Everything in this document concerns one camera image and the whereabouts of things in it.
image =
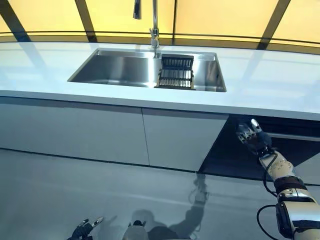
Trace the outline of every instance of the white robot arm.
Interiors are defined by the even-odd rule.
[[[294,240],[320,240],[320,206],[295,174],[292,163],[272,148],[271,138],[255,119],[239,123],[236,134],[257,155],[265,169],[264,186],[277,197],[276,218],[282,236]],[[267,173],[273,180],[276,194],[266,185]]]

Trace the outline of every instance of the black glove hand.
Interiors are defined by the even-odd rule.
[[[89,219],[83,220],[73,231],[72,236],[68,240],[93,240],[92,236],[88,236],[92,229],[100,224],[104,218],[101,216],[93,223],[89,223]]]
[[[254,155],[261,157],[273,151],[271,137],[262,131],[254,119],[251,119],[250,122],[239,123],[236,129],[236,135]]]

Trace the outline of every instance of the countertop edge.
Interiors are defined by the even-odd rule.
[[[291,110],[253,108],[253,107],[230,106],[230,105],[212,105],[212,104],[207,105],[207,104],[194,104],[194,103],[181,103],[181,102],[165,102],[165,101],[114,98],[114,97],[102,97],[102,96],[90,96],[90,95],[75,95],[75,94],[63,94],[63,93],[0,90],[0,98],[25,98],[25,99],[64,101],[64,102],[79,102],[79,103],[86,103],[86,104],[104,104],[104,105],[138,107],[138,108],[166,109],[166,110],[189,111],[189,112],[255,115],[255,116],[278,117],[278,118],[288,118],[288,119],[314,120],[314,121],[320,120],[320,113],[317,113],[317,112],[301,112],[301,111],[291,111]]]

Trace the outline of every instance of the dish rack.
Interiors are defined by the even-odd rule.
[[[155,88],[194,90],[194,56],[163,54]]]

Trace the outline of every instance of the robot finger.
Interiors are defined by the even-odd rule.
[[[98,217],[93,223],[91,223],[92,228],[98,226],[104,220],[103,216]]]

